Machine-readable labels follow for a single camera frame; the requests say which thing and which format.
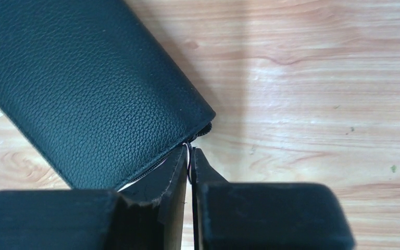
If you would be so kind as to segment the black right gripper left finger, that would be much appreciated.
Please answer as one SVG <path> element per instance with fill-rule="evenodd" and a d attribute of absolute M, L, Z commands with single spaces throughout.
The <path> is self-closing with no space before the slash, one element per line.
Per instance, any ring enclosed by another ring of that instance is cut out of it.
<path fill-rule="evenodd" d="M 0 191 L 0 249 L 180 249 L 187 156 L 120 192 Z"/>

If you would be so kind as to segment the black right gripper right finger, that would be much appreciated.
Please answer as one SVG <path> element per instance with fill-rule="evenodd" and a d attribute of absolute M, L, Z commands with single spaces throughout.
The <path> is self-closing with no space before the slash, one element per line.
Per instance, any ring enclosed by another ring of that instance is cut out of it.
<path fill-rule="evenodd" d="M 320 183 L 229 182 L 190 155 L 195 249 L 354 249 L 339 200 Z"/>

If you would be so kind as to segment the black zip tool case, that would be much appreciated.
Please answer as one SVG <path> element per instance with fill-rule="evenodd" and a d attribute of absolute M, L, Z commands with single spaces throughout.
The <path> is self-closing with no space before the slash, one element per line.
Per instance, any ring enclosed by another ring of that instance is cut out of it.
<path fill-rule="evenodd" d="M 0 109 L 77 189 L 121 189 L 215 117 L 124 1 L 0 1 Z"/>

